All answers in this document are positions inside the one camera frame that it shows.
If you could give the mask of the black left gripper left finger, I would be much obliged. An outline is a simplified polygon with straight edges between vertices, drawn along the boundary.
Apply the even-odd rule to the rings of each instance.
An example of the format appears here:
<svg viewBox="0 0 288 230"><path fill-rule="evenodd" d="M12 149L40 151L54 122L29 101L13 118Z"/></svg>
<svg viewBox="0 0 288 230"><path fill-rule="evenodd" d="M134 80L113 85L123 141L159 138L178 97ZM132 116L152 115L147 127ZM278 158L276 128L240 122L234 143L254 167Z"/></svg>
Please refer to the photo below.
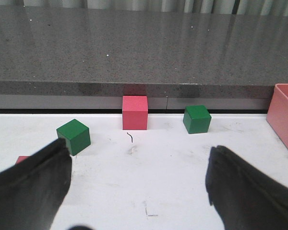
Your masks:
<svg viewBox="0 0 288 230"><path fill-rule="evenodd" d="M71 173L72 159L61 138L0 172L0 230L49 230Z"/></svg>

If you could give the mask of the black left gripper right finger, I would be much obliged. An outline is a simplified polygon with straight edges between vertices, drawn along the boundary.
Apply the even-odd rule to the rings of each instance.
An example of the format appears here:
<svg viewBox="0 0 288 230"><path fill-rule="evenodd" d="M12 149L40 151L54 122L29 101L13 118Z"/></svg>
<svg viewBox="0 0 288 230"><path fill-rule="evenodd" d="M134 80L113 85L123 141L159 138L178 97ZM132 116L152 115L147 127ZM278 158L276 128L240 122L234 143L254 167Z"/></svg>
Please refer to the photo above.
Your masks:
<svg viewBox="0 0 288 230"><path fill-rule="evenodd" d="M205 186L226 230L288 230L288 188L227 147L211 148Z"/></svg>

